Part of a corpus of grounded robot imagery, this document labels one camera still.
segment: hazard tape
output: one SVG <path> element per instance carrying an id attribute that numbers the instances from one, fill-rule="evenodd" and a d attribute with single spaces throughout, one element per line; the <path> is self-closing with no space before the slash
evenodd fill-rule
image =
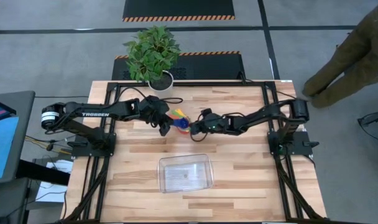
<path id="1" fill-rule="evenodd" d="M 160 21 L 206 21 L 206 20 L 234 20 L 234 16 L 142 16 L 125 17 L 123 22 L 160 22 Z"/>
<path id="2" fill-rule="evenodd" d="M 222 54 L 241 54 L 240 51 L 224 51 L 224 52 L 187 52 L 187 53 L 180 53 L 179 56 L 191 56 L 191 55 L 222 55 Z M 119 55 L 116 56 L 114 59 L 120 58 L 128 58 L 128 55 Z"/>

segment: wooden tabletop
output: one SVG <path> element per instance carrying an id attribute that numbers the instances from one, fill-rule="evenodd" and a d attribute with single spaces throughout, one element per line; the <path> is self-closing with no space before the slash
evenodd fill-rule
<path id="1" fill-rule="evenodd" d="M 89 103 L 103 103 L 108 82 L 93 82 Z M 292 82 L 276 81 L 279 91 L 295 95 Z M 140 87 L 145 95 L 149 88 Z M 183 98 L 180 108 L 192 120 L 200 111 L 249 114 L 263 107 L 261 88 L 256 86 L 174 87 Z M 279 100 L 288 97 L 279 94 Z M 142 98 L 127 90 L 121 100 Z M 85 118 L 97 127 L 100 119 Z M 261 222 L 283 221 L 284 211 L 277 172 L 269 154 L 267 123 L 254 126 L 240 136 L 209 134 L 202 142 L 175 128 L 162 137 L 159 130 L 142 121 L 116 122 L 117 145 L 110 160 L 101 222 Z M 214 186 L 207 190 L 162 194 L 157 182 L 157 164 L 164 157 L 207 154 L 214 168 Z M 303 156 L 292 156 L 299 191 L 320 215 L 325 208 L 313 164 Z M 67 214 L 81 199 L 87 157 L 74 161 L 67 191 Z M 292 216 L 295 209 L 291 193 Z M 97 194 L 90 217 L 95 215 Z"/>

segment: gray carpet floor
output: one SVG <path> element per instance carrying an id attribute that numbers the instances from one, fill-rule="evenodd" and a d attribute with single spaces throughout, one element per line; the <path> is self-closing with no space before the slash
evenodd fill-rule
<path id="1" fill-rule="evenodd" d="M 124 2 L 1 0 L 0 30 L 262 25 L 259 6 L 254 0 L 233 0 L 235 21 L 149 23 L 122 23 Z M 353 26 L 377 2 L 264 0 L 270 26 Z M 271 31 L 281 79 L 293 80 L 300 96 L 304 82 L 330 59 L 336 44 L 340 44 L 348 32 L 350 30 Z M 239 50 L 248 78 L 272 79 L 267 44 L 261 30 L 173 34 L 184 52 Z M 111 79 L 114 57 L 126 54 L 122 43 L 131 40 L 133 35 L 0 34 L 0 93 L 34 90 L 38 96 L 88 95 L 93 80 Z M 40 128 L 40 110 L 54 102 L 55 99 L 36 99 L 27 134 L 46 138 Z M 329 108 L 310 107 L 311 120 L 306 128 L 311 140 L 320 142 L 314 150 L 316 172 L 327 214 L 333 220 L 378 223 L 378 141 L 367 136 L 356 121 L 376 111 L 378 84 Z M 367 130 L 378 136 L 377 124 Z M 27 143 L 22 159 L 30 161 L 44 154 L 44 150 Z M 62 206 L 31 212 L 29 223 L 57 220 L 61 209 Z"/>

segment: person's leg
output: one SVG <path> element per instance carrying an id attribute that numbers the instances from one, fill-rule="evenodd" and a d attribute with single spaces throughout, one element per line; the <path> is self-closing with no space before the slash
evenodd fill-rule
<path id="1" fill-rule="evenodd" d="M 344 77 L 317 95 L 312 105 L 317 108 L 330 106 L 352 95 L 365 86 L 378 82 L 378 7 L 368 16 L 371 18 L 371 51 L 357 62 Z"/>
<path id="2" fill-rule="evenodd" d="M 319 94 L 341 73 L 370 51 L 373 11 L 348 35 L 345 41 L 336 49 L 330 61 L 305 83 L 302 91 L 304 95 L 315 96 Z"/>
<path id="3" fill-rule="evenodd" d="M 363 87 L 378 82 L 378 63 L 373 53 L 367 54 L 354 68 L 312 99 L 315 108 L 331 106 Z"/>

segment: clear plastic container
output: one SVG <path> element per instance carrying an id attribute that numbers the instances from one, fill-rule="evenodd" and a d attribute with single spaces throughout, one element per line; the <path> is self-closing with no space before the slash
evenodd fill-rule
<path id="1" fill-rule="evenodd" d="M 162 193 L 203 190 L 213 186 L 213 166 L 206 154 L 163 158 L 157 168 Z"/>

